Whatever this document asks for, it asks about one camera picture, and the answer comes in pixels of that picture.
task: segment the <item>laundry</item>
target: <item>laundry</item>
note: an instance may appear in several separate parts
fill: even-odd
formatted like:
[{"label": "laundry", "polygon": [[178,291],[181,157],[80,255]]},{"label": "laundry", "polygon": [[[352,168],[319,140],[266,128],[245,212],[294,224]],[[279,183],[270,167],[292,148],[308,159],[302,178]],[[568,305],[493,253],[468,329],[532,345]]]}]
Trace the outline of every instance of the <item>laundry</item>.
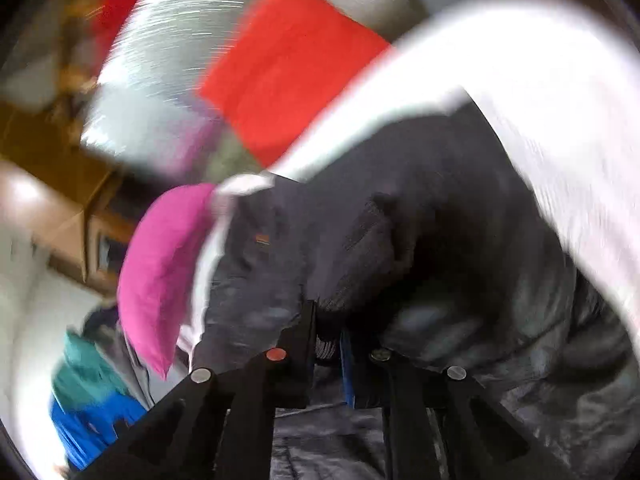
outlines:
[{"label": "laundry", "polygon": [[[348,322],[419,365],[465,367],[581,479],[613,478],[640,440],[630,338],[473,103],[388,124],[305,184],[239,198],[193,366],[243,366],[307,299],[323,340]],[[287,424],[274,442],[293,471],[310,455],[329,469],[331,441],[286,439]],[[347,431],[370,452],[367,478],[377,433]]]},{"label": "laundry", "polygon": [[119,322],[114,327],[103,325],[94,335],[95,347],[102,358],[118,373],[133,396],[146,410],[154,403],[149,385],[149,370],[140,364],[122,331]]},{"label": "laundry", "polygon": [[53,399],[50,409],[51,420],[65,447],[67,459],[80,470],[116,441],[118,436],[114,425],[117,421],[131,426],[145,413],[139,402],[119,393],[111,394],[101,404],[66,412]]},{"label": "laundry", "polygon": [[266,168],[387,48],[324,0],[257,0],[198,94]]},{"label": "laundry", "polygon": [[84,339],[95,340],[102,327],[114,327],[118,322],[118,305],[115,301],[102,304],[94,308],[82,322],[81,336]]},{"label": "laundry", "polygon": [[95,345],[73,330],[66,332],[62,363],[52,378],[51,387],[65,412],[101,404],[114,393],[127,393],[125,383]]},{"label": "laundry", "polygon": [[471,98],[640,357],[639,80],[636,48],[570,0],[467,0],[381,56],[270,171],[306,180],[385,123]]},{"label": "laundry", "polygon": [[118,312],[136,353],[166,378],[200,248],[215,218],[211,184],[175,187],[158,197],[131,238],[118,279]]}]

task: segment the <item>red rivet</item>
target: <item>red rivet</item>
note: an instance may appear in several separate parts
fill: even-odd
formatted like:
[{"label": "red rivet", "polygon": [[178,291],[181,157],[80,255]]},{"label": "red rivet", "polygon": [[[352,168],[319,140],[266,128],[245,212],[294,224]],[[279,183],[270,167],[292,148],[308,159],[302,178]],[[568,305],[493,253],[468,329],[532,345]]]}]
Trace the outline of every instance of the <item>red rivet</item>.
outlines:
[{"label": "red rivet", "polygon": [[287,356],[287,352],[282,348],[271,348],[267,350],[267,359],[269,361],[282,361]]}]

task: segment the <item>metal rivet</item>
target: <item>metal rivet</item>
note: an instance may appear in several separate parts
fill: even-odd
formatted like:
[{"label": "metal rivet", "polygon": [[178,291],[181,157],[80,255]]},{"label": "metal rivet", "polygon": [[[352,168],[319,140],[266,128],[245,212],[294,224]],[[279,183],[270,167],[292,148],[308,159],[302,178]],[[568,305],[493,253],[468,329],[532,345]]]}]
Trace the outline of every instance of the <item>metal rivet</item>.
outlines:
[{"label": "metal rivet", "polygon": [[284,350],[283,348],[271,348],[269,350],[267,350],[267,359],[269,361],[274,361],[274,362],[278,362],[278,361],[283,361],[284,358],[287,356],[287,351]]},{"label": "metal rivet", "polygon": [[391,359],[391,350],[389,350],[388,348],[376,348],[375,350],[371,351],[371,358],[374,361],[378,361],[381,363],[389,361],[389,359]]},{"label": "metal rivet", "polygon": [[449,379],[461,381],[466,377],[466,370],[462,366],[450,366],[447,368],[447,375]]},{"label": "metal rivet", "polygon": [[206,368],[198,368],[191,372],[191,380],[194,383],[206,383],[211,378],[211,372]]}]

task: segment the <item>wooden cabinet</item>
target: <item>wooden cabinet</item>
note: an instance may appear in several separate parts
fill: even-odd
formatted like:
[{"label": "wooden cabinet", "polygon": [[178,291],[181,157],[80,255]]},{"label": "wooden cabinet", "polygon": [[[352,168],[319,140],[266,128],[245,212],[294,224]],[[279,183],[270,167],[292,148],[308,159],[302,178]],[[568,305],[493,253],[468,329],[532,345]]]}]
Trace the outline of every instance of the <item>wooden cabinet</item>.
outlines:
[{"label": "wooden cabinet", "polygon": [[[95,244],[128,242],[134,225],[106,210],[119,186],[113,168],[69,145],[39,116],[0,103],[0,210],[57,257],[99,278]],[[116,276],[107,276],[113,284]]]}]

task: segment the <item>magenta pillow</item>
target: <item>magenta pillow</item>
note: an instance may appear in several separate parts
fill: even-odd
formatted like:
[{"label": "magenta pillow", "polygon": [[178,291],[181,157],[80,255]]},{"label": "magenta pillow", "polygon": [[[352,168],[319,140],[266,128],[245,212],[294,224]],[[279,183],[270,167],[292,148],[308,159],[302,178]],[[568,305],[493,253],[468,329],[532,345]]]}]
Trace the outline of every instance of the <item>magenta pillow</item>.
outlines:
[{"label": "magenta pillow", "polygon": [[120,271],[122,329],[163,379],[174,362],[196,260],[213,224],[213,189],[213,184],[181,186],[160,196],[136,228]]}]

